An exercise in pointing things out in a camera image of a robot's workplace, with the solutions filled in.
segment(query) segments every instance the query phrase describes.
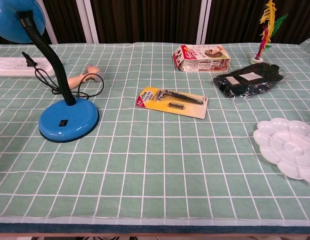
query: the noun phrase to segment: feather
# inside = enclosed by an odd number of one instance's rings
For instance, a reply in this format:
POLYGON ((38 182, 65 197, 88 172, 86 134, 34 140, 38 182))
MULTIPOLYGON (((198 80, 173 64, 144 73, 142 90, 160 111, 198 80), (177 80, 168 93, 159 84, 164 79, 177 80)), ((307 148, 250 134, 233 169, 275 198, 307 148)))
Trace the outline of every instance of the feather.
POLYGON ((287 15, 288 15, 288 13, 276 20, 276 22, 274 24, 274 30, 273 30, 270 37, 275 36, 275 34, 276 34, 277 30, 279 29, 281 23, 287 18, 287 15))
POLYGON ((274 24, 275 24, 275 4, 272 2, 272 0, 269 0, 268 3, 265 5, 265 10, 263 16, 261 16, 260 23, 263 24, 266 21, 267 23, 267 30, 264 29, 262 33, 262 40, 264 40, 264 46, 266 46, 270 42, 270 37, 274 30, 274 24))

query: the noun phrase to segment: lamp shade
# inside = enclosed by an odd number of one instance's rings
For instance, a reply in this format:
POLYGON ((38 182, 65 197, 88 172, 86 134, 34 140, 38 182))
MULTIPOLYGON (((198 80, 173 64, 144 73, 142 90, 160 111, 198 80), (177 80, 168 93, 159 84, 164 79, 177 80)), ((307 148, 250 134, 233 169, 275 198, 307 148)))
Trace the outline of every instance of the lamp shade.
POLYGON ((32 10, 40 34, 45 31, 45 17, 35 0, 0 0, 0 36, 20 44, 31 43, 17 12, 32 10))

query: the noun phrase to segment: toy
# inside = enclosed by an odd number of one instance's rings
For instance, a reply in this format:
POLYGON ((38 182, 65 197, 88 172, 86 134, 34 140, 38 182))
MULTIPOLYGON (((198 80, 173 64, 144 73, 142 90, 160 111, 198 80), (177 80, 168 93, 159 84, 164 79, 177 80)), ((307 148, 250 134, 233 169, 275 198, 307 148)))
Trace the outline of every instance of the toy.
POLYGON ((81 81, 85 83, 88 79, 94 79, 95 82, 99 83, 101 82, 101 78, 103 79, 105 76, 105 74, 99 68, 91 64, 86 65, 84 72, 85 74, 81 73, 78 76, 72 76, 67 79, 70 89, 77 87, 81 81))
POLYGON ((275 4, 272 2, 272 0, 269 0, 265 6, 264 14, 260 19, 260 24, 264 24, 265 22, 267 22, 267 25, 263 25, 263 33, 261 34, 262 35, 261 44, 256 56, 251 58, 250 60, 251 64, 263 62, 261 55, 264 49, 268 49, 271 47, 268 44, 270 42, 270 38, 275 36, 281 23, 287 18, 288 14, 280 17, 279 19, 277 19, 277 21, 275 21, 275 11, 276 11, 275 4))

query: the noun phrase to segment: white plastic palette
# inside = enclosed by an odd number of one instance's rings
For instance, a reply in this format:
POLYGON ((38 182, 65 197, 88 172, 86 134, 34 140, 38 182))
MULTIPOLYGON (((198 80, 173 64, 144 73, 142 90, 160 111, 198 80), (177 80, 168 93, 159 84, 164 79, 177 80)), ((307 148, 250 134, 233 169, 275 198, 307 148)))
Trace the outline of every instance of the white plastic palette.
POLYGON ((257 128, 254 139, 262 156, 286 176, 310 183, 310 125, 273 118, 257 128))

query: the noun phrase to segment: yellow feather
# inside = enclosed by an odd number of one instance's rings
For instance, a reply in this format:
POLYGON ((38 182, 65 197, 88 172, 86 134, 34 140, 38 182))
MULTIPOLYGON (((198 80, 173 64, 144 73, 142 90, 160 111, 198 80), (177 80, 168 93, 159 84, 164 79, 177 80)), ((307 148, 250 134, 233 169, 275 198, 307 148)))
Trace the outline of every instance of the yellow feather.
MULTIPOLYGON (((270 42, 270 36, 274 30, 274 24, 275 24, 275 4, 272 2, 272 0, 269 0, 268 3, 265 5, 265 10, 263 16, 261 16, 260 23, 267 23, 267 29, 268 34, 266 36, 266 42, 265 45, 267 45, 270 42)), ((265 31, 262 33, 262 40, 265 37, 265 31)))

